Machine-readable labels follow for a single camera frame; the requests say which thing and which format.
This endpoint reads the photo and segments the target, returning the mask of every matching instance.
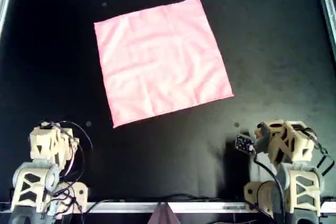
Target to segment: black tabletop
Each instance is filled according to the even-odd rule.
[[[93,153],[76,132],[90,200],[241,197],[248,158],[227,140],[264,120],[303,120],[333,147],[336,79],[319,0],[201,0],[235,96],[112,129],[93,23],[178,1],[10,0],[0,42],[0,199],[30,160],[27,138],[42,119],[74,121],[91,136]]]

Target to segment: pink towel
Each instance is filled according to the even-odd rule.
[[[114,127],[233,96],[200,0],[94,26]]]

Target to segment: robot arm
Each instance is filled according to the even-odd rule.
[[[276,179],[284,194],[285,219],[281,213],[279,191],[274,181],[250,182],[244,187],[247,202],[272,216],[278,223],[297,223],[305,219],[318,224],[320,193],[324,179],[316,167],[309,166],[317,137],[311,128],[298,121],[273,121],[258,124],[257,139],[239,135],[236,148],[249,154],[268,153],[277,170]]]
[[[42,123],[29,136],[32,162],[24,162],[13,176],[15,188],[9,223],[54,223],[62,215],[86,211],[88,188],[80,182],[59,183],[59,174],[74,162],[79,139],[72,129]]]

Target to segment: black cable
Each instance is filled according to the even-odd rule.
[[[271,215],[269,215],[268,213],[266,213],[264,210],[262,210],[262,209],[261,209],[260,207],[258,207],[257,205],[255,205],[255,204],[253,204],[253,203],[251,203],[251,202],[249,202],[249,201],[247,201],[247,200],[245,200],[245,199],[244,199],[244,202],[245,202],[246,204],[249,205],[249,207],[250,207],[251,210],[256,209],[259,213],[265,215],[267,218],[269,218],[270,220],[272,220],[272,221],[275,222],[275,220],[272,218]]]
[[[69,197],[69,195],[70,195],[70,191],[68,190],[68,194],[65,194],[65,192],[63,192],[63,194],[65,195],[64,199],[57,198],[57,199],[51,199],[50,201],[48,201],[48,203],[45,205],[45,207],[44,207],[44,209],[42,211],[42,216],[44,216],[48,212],[47,208],[50,206],[51,202],[56,201],[56,200],[66,200]]]
[[[260,188],[265,184],[267,183],[268,181],[264,181],[260,184],[260,186],[258,187],[258,190],[257,190],[257,204],[259,204],[259,190]]]
[[[53,122],[53,121],[47,121],[48,123],[50,123],[51,126],[54,126],[56,128],[58,128],[62,133],[66,134],[69,138],[71,138],[73,141],[76,141],[75,138],[73,136],[71,136],[68,132],[66,132],[61,126],[59,126],[57,123]],[[84,156],[84,151],[82,149],[82,147],[80,146],[79,143],[78,144],[78,147],[82,153],[82,171],[81,173],[79,174],[79,176],[76,178],[76,180],[74,182],[72,182],[71,184],[69,184],[69,186],[67,186],[66,188],[64,189],[61,189],[55,193],[51,193],[54,197],[57,197],[59,196],[60,194],[62,194],[65,190],[69,189],[72,185],[74,185],[74,183],[76,183],[80,178],[81,176],[83,175],[84,171],[85,171],[85,156]]]
[[[87,138],[87,140],[88,140],[89,143],[90,143],[91,149],[93,150],[93,144],[92,144],[92,141],[91,141],[89,135],[85,132],[85,130],[84,130],[81,126],[79,126],[77,123],[74,123],[74,122],[72,122],[72,121],[59,121],[59,122],[57,122],[57,123],[70,123],[70,124],[76,126],[76,127],[77,127],[77,128],[78,128],[78,129],[85,135],[85,137]]]
[[[280,193],[280,209],[281,209],[281,215],[282,215],[282,221],[281,223],[285,223],[285,202],[284,202],[284,191],[280,185],[279,180],[277,179],[277,177],[275,176],[275,174],[263,163],[257,161],[257,154],[255,154],[254,158],[253,158],[254,163],[256,163],[257,165],[261,166],[265,171],[267,171],[269,173],[269,175],[272,176],[272,178],[274,179],[276,186],[278,188],[278,191]]]
[[[98,204],[103,203],[103,202],[114,202],[114,201],[115,200],[113,200],[113,199],[103,199],[101,201],[98,201],[98,202],[94,203],[85,213],[83,213],[83,218],[81,218],[81,222],[84,224],[87,215],[89,215],[90,211],[93,208],[95,208]]]
[[[83,175],[83,173],[84,173],[84,171],[85,171],[85,157],[84,157],[84,152],[83,152],[83,149],[82,149],[82,147],[80,146],[80,144],[78,144],[78,147],[79,147],[80,151],[82,152],[82,171],[81,171],[81,173],[79,174],[79,176],[75,179],[75,181],[71,182],[66,188],[61,189],[61,190],[59,190],[59,191],[57,191],[57,192],[55,192],[55,193],[52,193],[52,194],[53,194],[54,196],[56,196],[56,197],[57,197],[58,195],[62,194],[65,190],[69,189],[71,186],[73,186],[74,183],[76,183],[76,182],[81,178],[81,176]]]
[[[309,134],[309,133],[313,133],[313,134],[316,136],[316,138],[317,138],[317,134],[314,132],[313,129],[307,127],[307,128],[304,128],[301,132],[302,132],[303,134],[305,134],[305,135],[309,138],[309,140],[312,140],[312,141],[315,143],[315,146],[314,146],[315,149],[318,149],[318,150],[320,151],[320,153],[323,155],[323,156],[322,156],[322,159],[320,160],[320,162],[319,162],[319,163],[317,164],[317,166],[316,166],[317,168],[319,168],[327,158],[329,158],[329,159],[331,160],[331,164],[327,167],[327,169],[325,169],[325,170],[321,173],[322,176],[324,177],[324,176],[331,170],[331,168],[334,167],[334,165],[335,165],[335,161],[334,161],[334,159],[328,154],[327,149],[324,148],[324,147],[321,145],[321,143],[320,143],[317,139],[315,139],[313,136],[311,136],[311,135]]]

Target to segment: pink cloth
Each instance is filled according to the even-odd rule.
[[[233,96],[200,0],[94,26],[114,127]]]

